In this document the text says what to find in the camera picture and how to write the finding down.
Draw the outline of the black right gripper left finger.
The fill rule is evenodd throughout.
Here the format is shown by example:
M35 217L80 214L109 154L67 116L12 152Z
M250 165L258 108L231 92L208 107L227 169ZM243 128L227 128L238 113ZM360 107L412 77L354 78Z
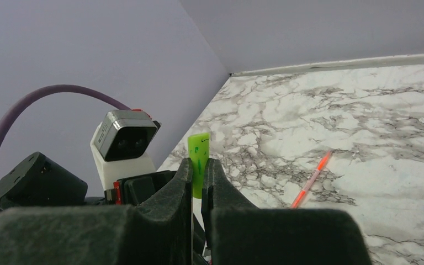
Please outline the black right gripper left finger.
M192 264L190 159L137 205L13 208L0 214L0 264Z

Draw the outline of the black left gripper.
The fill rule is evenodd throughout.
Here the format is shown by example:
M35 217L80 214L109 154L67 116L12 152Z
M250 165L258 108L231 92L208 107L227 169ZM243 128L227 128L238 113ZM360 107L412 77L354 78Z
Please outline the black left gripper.
M105 191L105 204L139 205L163 188L175 174L176 171L166 170L119 179L112 189Z

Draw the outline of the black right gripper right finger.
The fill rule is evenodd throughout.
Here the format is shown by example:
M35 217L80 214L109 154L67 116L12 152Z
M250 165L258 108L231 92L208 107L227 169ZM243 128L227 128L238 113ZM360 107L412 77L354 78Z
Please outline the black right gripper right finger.
M371 264L353 218L334 209L261 209L209 159L202 217L213 264Z

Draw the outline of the green pen cap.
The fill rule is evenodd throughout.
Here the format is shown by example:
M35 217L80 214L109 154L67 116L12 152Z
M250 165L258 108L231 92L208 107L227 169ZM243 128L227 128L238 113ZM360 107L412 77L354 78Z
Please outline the green pen cap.
M209 159L209 144L209 132L194 134L187 138L188 155L193 166L192 193L197 199L202 198L205 166Z

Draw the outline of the orange translucent pen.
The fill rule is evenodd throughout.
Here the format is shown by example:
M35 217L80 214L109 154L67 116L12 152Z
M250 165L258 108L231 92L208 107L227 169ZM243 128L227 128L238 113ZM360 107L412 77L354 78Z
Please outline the orange translucent pen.
M301 202L304 200L306 194L312 187L313 183L316 181L317 177L321 173L321 171L326 167L330 157L332 156L332 150L329 151L319 162L316 169L313 171L311 177L306 181L305 185L300 190L299 194L294 199L291 204L291 208L298 208Z

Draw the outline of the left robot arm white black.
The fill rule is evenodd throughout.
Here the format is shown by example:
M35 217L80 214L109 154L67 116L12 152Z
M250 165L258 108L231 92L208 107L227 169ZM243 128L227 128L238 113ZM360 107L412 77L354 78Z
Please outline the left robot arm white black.
M160 171L122 180L122 202L138 205L175 175ZM0 212L28 206L99 206L105 197L87 197L88 184L41 152L23 159L0 180Z

